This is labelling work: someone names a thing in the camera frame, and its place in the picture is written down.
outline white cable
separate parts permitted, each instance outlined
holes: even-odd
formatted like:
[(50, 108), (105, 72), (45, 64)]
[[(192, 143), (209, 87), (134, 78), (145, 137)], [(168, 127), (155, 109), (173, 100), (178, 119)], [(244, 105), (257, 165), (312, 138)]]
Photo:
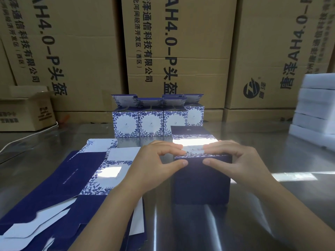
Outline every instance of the white cable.
[(53, 126), (51, 126), (50, 128), (47, 128), (46, 130), (42, 130), (42, 131), (33, 133), (33, 134), (31, 134), (31, 135), (28, 135), (28, 136), (26, 136), (26, 137), (20, 138), (20, 139), (18, 139), (18, 140), (12, 141), (12, 142), (8, 143), (4, 148), (2, 148), (2, 150), (0, 151), (0, 153), (3, 152), (3, 151), (6, 149), (6, 147), (7, 147), (8, 145), (12, 144), (12, 143), (15, 143), (15, 142), (17, 142), (17, 141), (20, 141), (20, 140), (25, 139), (25, 138), (27, 138), (27, 137), (30, 137), (30, 136), (32, 136), (32, 135), (36, 135), (36, 134), (45, 132), (45, 131), (47, 131), (47, 130), (53, 128), (53, 127), (56, 127), (56, 126), (58, 126), (58, 122), (56, 122), (56, 124), (53, 125)]

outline logo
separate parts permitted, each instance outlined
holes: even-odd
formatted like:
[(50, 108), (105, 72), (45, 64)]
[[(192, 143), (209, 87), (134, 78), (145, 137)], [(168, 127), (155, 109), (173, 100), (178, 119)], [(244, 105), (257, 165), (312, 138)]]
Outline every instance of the logo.
[(245, 85), (243, 89), (243, 94), (248, 99), (253, 99), (259, 93), (260, 86), (255, 80), (251, 78), (251, 81)]

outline forearm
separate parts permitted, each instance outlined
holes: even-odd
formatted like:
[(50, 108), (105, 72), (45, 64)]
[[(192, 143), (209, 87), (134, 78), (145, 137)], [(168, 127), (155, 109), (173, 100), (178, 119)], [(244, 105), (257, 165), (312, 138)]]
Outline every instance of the forearm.
[(260, 199), (280, 220), (297, 250), (335, 250), (335, 232), (281, 184), (264, 191)]
[(119, 251), (129, 218), (141, 196), (126, 183), (112, 189), (69, 251)]

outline stainless steel table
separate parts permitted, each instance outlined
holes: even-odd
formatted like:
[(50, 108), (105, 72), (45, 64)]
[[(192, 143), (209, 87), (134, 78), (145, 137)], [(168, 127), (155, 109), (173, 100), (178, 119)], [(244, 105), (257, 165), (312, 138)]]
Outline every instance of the stainless steel table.
[[(335, 229), (335, 153), (288, 135), (289, 123), (204, 126), (217, 139), (255, 147), (270, 171), (283, 177), (282, 184)], [(0, 164), (0, 217), (52, 174), (69, 152), (82, 148), (89, 138), (113, 137), (111, 124), (69, 125), (8, 147), (0, 155), (4, 161)], [(118, 139), (118, 147), (141, 146), (153, 139)], [(8, 156), (16, 151), (16, 156)], [(165, 163), (171, 160), (171, 155), (162, 157)], [(170, 180), (146, 193), (144, 202), (148, 241), (141, 250), (290, 250), (278, 220), (236, 183), (231, 184), (226, 207), (173, 205)]]

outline fingernail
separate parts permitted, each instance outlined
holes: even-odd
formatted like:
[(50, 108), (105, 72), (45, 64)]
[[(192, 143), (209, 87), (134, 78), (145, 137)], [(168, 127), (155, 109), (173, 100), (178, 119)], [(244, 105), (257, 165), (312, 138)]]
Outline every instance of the fingernail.
[(209, 166), (209, 164), (210, 164), (210, 160), (209, 160), (209, 159), (204, 159), (202, 162), (203, 162), (205, 165), (208, 165), (208, 166)]

